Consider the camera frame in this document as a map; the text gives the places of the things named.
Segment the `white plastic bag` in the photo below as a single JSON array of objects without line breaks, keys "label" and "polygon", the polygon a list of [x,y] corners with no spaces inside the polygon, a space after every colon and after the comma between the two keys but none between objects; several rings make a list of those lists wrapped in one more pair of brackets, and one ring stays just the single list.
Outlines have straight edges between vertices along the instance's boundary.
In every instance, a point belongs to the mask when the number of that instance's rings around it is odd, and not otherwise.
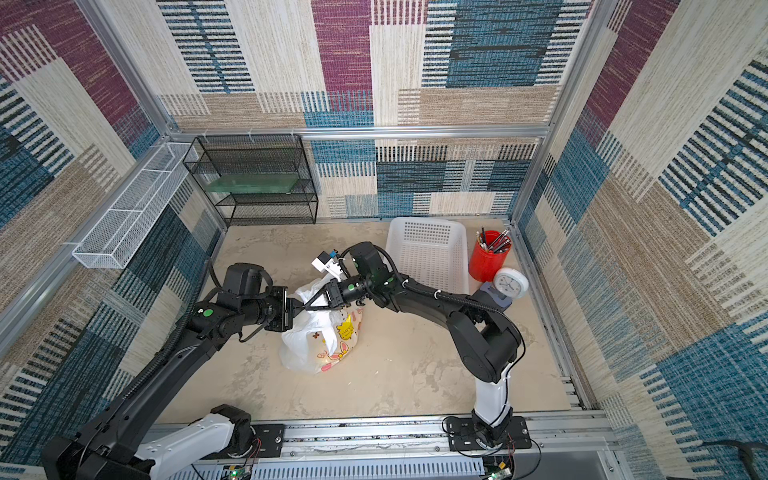
[{"label": "white plastic bag", "polygon": [[338,364],[356,346],[363,309],[301,312],[293,328],[281,334],[281,364],[292,371],[316,374]]}]

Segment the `white perforated plastic basket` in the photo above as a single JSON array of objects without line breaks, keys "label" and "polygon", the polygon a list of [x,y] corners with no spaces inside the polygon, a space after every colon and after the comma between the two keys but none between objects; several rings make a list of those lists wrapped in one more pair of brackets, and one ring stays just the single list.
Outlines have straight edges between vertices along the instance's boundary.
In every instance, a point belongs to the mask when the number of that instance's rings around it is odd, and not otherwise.
[{"label": "white perforated plastic basket", "polygon": [[390,222],[385,250],[399,271],[421,284],[469,293],[466,228],[454,221],[398,217]]}]

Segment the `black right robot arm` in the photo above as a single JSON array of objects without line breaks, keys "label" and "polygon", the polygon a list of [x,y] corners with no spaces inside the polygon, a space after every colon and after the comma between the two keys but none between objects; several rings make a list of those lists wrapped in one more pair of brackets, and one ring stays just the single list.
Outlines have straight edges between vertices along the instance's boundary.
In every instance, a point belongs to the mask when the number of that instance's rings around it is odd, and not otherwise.
[{"label": "black right robot arm", "polygon": [[461,363],[477,381],[472,436],[494,449],[511,439],[513,408],[509,374],[527,353],[519,327],[493,297],[444,292],[400,272],[391,255],[369,242],[355,244],[332,258],[346,276],[331,278],[307,300],[295,300],[297,313],[337,311],[371,300],[382,309],[411,314],[445,328]]}]

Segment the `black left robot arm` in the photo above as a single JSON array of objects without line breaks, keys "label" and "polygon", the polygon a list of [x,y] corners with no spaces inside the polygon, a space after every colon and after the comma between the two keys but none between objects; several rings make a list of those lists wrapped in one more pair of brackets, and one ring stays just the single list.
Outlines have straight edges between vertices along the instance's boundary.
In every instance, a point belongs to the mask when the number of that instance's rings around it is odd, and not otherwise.
[{"label": "black left robot arm", "polygon": [[249,458],[260,442],[250,414],[220,405],[192,425],[160,439],[144,438],[182,387],[232,336],[247,326],[285,332],[301,301],[274,285],[259,265],[236,263],[223,283],[194,304],[138,376],[71,438],[55,437],[41,455],[49,479],[165,479],[212,454]]}]

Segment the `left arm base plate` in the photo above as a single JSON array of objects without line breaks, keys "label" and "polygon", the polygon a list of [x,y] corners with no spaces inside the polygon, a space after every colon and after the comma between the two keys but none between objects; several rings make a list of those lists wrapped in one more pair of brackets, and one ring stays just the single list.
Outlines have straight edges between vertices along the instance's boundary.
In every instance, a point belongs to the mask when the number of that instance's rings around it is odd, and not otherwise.
[{"label": "left arm base plate", "polygon": [[252,424],[251,436],[244,461],[281,456],[286,425],[278,423]]}]

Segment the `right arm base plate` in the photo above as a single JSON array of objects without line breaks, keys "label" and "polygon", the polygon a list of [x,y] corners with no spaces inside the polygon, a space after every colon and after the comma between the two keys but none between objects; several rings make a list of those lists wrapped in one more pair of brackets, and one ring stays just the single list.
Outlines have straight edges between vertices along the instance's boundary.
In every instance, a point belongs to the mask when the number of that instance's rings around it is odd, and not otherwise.
[{"label": "right arm base plate", "polygon": [[451,451],[468,453],[511,448],[530,449],[533,442],[522,416],[508,415],[500,425],[490,427],[477,417],[447,416],[441,423]]}]

